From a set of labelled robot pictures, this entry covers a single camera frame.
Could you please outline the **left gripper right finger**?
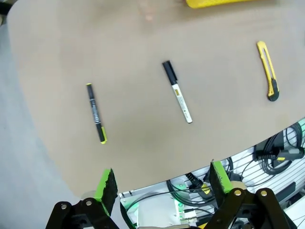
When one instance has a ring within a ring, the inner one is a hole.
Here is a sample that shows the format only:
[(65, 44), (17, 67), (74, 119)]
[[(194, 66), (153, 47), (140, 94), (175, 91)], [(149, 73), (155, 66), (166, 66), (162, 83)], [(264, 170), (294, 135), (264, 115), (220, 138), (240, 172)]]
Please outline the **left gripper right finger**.
[(237, 218), (247, 219), (253, 229), (288, 229), (290, 220), (269, 188), (251, 193), (233, 187), (220, 161), (210, 164), (210, 184), (218, 206), (206, 229), (230, 229)]

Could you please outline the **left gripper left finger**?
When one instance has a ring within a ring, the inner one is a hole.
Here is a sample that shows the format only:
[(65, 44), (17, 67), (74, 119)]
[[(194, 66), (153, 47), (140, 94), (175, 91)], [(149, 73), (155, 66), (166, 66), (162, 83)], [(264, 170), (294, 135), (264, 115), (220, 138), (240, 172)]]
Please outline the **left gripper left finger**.
[(47, 229), (117, 229), (111, 219), (118, 188), (113, 170), (106, 169), (100, 179), (94, 197), (72, 205), (61, 201), (54, 205)]

